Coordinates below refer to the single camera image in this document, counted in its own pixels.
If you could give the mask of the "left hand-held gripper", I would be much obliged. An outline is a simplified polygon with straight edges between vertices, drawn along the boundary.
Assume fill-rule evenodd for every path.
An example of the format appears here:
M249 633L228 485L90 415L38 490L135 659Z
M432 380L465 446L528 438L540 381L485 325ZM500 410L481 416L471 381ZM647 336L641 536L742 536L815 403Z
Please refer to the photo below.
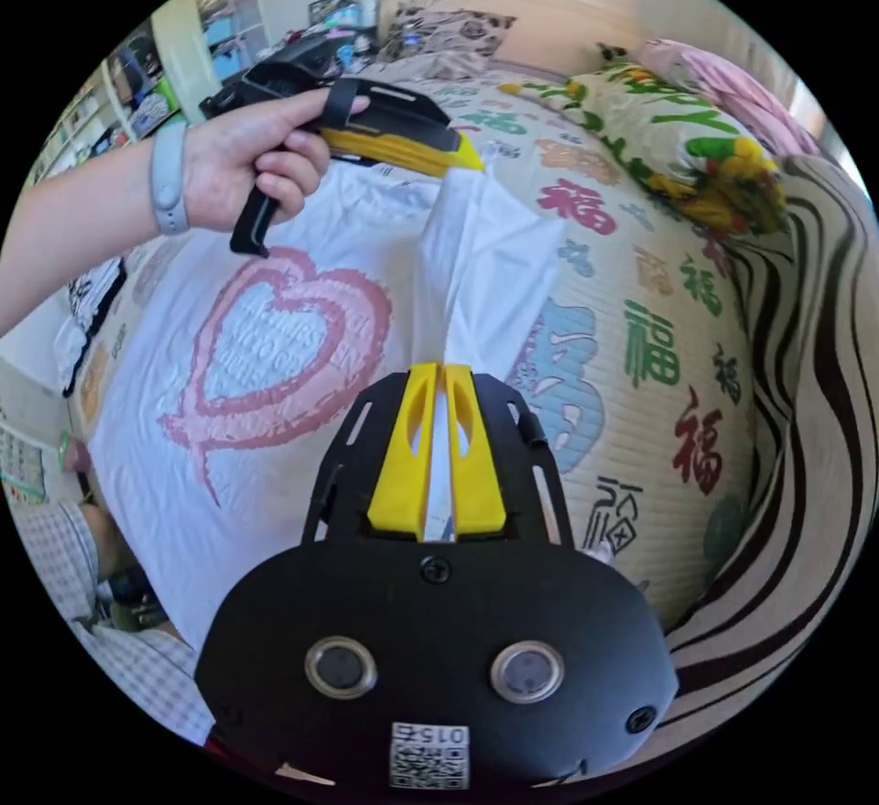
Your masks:
M205 98L202 115L207 122L255 103L326 88L330 93L321 116L305 128L325 140L330 161L386 164L427 176L483 169L480 153L427 96L346 75L339 50L352 45L348 38L298 38L284 44ZM265 238L276 208L276 201L251 190L229 232L233 253L267 257Z

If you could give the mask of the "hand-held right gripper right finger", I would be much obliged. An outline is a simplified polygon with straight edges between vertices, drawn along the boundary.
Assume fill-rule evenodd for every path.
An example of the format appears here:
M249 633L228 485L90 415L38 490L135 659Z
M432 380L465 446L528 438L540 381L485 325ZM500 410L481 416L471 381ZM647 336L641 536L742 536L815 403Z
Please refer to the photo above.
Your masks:
M506 512L472 370L446 364L444 385L454 534L496 536L504 531Z

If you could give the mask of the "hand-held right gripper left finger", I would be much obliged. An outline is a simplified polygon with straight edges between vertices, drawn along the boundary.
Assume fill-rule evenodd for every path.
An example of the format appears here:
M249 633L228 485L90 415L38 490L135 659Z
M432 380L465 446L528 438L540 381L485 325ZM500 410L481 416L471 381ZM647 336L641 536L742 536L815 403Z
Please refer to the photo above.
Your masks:
M379 534L424 539L436 395L437 365L413 365L367 512L371 529Z

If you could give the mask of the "person's left hand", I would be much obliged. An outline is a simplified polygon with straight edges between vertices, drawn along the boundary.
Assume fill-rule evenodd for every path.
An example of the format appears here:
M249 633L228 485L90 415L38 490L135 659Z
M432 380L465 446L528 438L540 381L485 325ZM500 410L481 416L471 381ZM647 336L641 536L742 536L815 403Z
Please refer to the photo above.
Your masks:
M277 202L276 222L298 215L330 164L325 140L306 130L329 90L255 103L193 127L183 150L190 227L232 231L252 189Z

